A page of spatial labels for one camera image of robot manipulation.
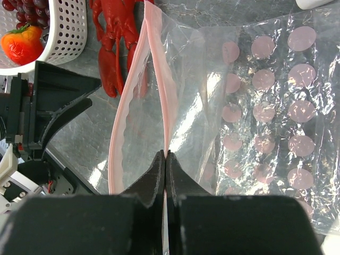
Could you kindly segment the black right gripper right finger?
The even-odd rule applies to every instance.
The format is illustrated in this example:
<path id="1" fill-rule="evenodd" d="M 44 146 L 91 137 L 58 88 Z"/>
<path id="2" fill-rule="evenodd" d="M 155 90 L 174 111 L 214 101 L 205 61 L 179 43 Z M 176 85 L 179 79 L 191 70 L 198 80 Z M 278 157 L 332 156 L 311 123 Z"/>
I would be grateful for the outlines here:
<path id="1" fill-rule="evenodd" d="M 321 254 L 303 207 L 278 195 L 211 195 L 166 159 L 170 254 Z"/>

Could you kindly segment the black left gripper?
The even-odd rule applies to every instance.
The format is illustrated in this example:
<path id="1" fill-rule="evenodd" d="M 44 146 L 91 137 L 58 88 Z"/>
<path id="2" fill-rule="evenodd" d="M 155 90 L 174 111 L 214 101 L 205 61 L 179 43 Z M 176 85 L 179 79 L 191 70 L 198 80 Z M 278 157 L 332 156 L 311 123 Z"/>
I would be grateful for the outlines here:
<path id="1" fill-rule="evenodd" d="M 1 140 L 13 146 L 14 154 L 22 159 L 42 159 L 55 134 L 92 106 L 87 98 L 101 87 L 101 80 L 48 64 L 35 62 L 33 86 L 24 73 L 4 79 L 1 84 Z M 41 148 L 31 150 L 24 144 L 25 115 L 32 109 L 38 114 L 51 115 L 42 136 Z"/>

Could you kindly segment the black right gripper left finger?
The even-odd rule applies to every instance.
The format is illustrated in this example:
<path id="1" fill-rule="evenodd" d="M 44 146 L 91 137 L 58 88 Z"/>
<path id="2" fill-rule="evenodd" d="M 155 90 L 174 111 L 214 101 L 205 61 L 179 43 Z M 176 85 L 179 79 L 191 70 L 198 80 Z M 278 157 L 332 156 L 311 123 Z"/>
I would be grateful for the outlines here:
<path id="1" fill-rule="evenodd" d="M 1 254 L 162 254 L 165 157 L 116 195 L 26 200 L 1 230 Z"/>

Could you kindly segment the clear zip top bag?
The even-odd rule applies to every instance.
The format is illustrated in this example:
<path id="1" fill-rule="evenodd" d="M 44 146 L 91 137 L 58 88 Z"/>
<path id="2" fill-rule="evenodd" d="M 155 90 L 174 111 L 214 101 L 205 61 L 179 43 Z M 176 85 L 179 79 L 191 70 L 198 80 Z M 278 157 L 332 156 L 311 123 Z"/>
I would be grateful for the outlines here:
<path id="1" fill-rule="evenodd" d="M 109 192 L 127 189 L 160 150 L 214 195 L 289 196 L 317 233 L 339 234 L 339 3 L 200 29 L 145 3 Z"/>

